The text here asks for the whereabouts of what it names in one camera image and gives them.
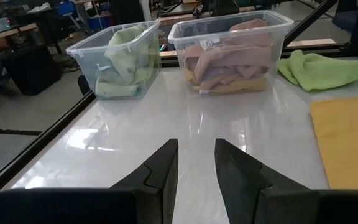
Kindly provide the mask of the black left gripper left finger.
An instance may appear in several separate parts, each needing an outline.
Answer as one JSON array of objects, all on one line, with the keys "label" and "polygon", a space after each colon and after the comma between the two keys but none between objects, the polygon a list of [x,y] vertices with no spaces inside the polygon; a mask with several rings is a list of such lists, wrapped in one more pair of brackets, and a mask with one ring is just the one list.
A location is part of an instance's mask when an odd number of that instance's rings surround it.
[{"label": "black left gripper left finger", "polygon": [[113,224],[172,224],[178,184],[178,140],[169,139],[111,187]]}]

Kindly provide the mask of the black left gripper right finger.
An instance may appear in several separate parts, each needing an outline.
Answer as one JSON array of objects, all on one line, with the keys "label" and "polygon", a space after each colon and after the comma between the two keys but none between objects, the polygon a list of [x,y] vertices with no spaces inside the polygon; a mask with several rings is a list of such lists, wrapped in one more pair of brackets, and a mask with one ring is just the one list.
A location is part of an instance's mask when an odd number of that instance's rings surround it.
[{"label": "black left gripper right finger", "polygon": [[214,159],[230,224],[316,223],[316,192],[225,139],[216,140]]}]

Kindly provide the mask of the mustard yellow towel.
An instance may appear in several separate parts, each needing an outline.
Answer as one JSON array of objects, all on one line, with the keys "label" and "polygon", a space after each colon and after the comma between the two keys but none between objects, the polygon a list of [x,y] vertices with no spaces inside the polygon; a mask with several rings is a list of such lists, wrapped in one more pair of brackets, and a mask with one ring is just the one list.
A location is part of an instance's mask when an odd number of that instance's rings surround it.
[{"label": "mustard yellow towel", "polygon": [[358,97],[314,101],[310,114],[329,186],[358,189]]},{"label": "mustard yellow towel", "polygon": [[236,74],[219,74],[209,80],[205,78],[201,83],[196,81],[195,74],[185,70],[185,78],[192,84],[192,89],[199,94],[231,94],[242,91],[263,91],[268,86],[265,77],[243,79]]}]

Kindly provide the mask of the pale green towel green trim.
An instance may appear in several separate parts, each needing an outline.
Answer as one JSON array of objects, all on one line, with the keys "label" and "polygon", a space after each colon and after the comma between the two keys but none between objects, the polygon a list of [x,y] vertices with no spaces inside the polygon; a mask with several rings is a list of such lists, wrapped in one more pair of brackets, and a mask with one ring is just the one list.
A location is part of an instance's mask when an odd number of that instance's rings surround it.
[{"label": "pale green towel green trim", "polygon": [[139,84],[127,84],[112,67],[96,71],[95,94],[99,98],[132,97],[140,90]]}]

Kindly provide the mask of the salmon pink striped towel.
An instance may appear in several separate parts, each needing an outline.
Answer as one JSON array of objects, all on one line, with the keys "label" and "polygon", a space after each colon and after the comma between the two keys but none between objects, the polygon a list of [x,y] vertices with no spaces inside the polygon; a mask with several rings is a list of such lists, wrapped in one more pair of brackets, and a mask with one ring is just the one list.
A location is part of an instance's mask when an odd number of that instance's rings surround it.
[{"label": "salmon pink striped towel", "polygon": [[264,77],[272,67],[272,46],[268,33],[201,40],[181,51],[184,72],[192,71],[198,83],[223,73]]}]

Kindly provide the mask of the lime green microfibre towel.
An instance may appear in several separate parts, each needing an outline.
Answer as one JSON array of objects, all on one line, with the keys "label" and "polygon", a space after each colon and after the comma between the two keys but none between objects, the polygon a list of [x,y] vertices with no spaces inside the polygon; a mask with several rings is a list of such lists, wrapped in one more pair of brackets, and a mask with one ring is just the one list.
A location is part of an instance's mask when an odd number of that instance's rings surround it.
[{"label": "lime green microfibre towel", "polygon": [[301,50],[277,62],[278,72],[307,92],[341,87],[358,81],[358,60],[341,60]]}]

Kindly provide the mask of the clear plastic storage bin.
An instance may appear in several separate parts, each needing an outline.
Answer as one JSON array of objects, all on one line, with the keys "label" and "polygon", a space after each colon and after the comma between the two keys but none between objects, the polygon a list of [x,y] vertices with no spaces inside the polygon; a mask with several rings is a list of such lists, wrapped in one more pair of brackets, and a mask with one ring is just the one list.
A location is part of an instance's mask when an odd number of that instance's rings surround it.
[{"label": "clear plastic storage bin", "polygon": [[[137,26],[139,24],[147,26],[147,30],[145,31],[144,34],[138,36],[135,40],[132,40],[127,44],[121,44],[114,47],[108,46],[109,41],[117,31],[132,26]],[[104,53],[108,49],[119,50],[119,49],[124,49],[127,46],[132,47],[135,44],[138,44],[140,41],[142,41],[145,37],[149,36],[150,34],[152,34],[154,38],[158,40],[159,43],[159,37],[158,37],[159,27],[160,27],[159,21],[145,21],[145,22],[111,26],[68,47],[66,49],[66,52],[68,55],[71,55],[76,60],[83,75],[85,76],[88,82],[88,86],[90,90],[92,90],[93,93],[95,94],[96,71],[104,70],[107,67],[113,68],[111,62],[104,56]],[[160,63],[158,67],[155,68],[153,75],[151,75],[149,79],[137,83],[139,84],[141,90],[138,92],[138,94],[136,94],[136,96],[119,97],[119,98],[142,98],[147,92],[147,90],[150,88],[151,84],[159,74],[160,70],[161,70],[161,57],[160,57]],[[99,99],[110,100],[110,99],[118,99],[118,98],[99,98]]]},{"label": "clear plastic storage bin", "polygon": [[[268,33],[272,46],[272,67],[264,75],[268,80],[270,74],[276,72],[277,61],[280,59],[285,41],[285,36],[291,30],[293,20],[275,11],[252,11],[226,16],[208,17],[194,19],[192,21],[182,21],[174,24],[168,35],[168,42],[176,50],[178,63],[184,73],[183,57],[181,51],[201,40],[213,40],[223,37],[235,37],[239,35],[256,35]],[[190,91],[196,95],[220,95],[220,94],[199,94],[192,89]]]}]

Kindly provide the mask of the black cabinet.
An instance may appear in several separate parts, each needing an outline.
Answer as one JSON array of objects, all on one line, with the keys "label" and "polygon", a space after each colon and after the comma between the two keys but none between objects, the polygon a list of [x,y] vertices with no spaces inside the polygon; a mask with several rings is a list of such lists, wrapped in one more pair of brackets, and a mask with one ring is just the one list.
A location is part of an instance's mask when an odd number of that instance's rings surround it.
[{"label": "black cabinet", "polygon": [[38,95],[61,78],[59,67],[45,44],[4,53],[0,61],[23,95]]}]

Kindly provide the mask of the blue chair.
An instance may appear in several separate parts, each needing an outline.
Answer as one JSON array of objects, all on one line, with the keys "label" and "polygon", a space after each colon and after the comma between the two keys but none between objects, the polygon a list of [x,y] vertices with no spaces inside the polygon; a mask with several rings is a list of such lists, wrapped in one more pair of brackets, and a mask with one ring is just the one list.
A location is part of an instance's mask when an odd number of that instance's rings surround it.
[{"label": "blue chair", "polygon": [[69,17],[76,28],[80,28],[76,20],[77,11],[75,3],[72,1],[61,2],[57,5],[57,14],[62,17]]}]

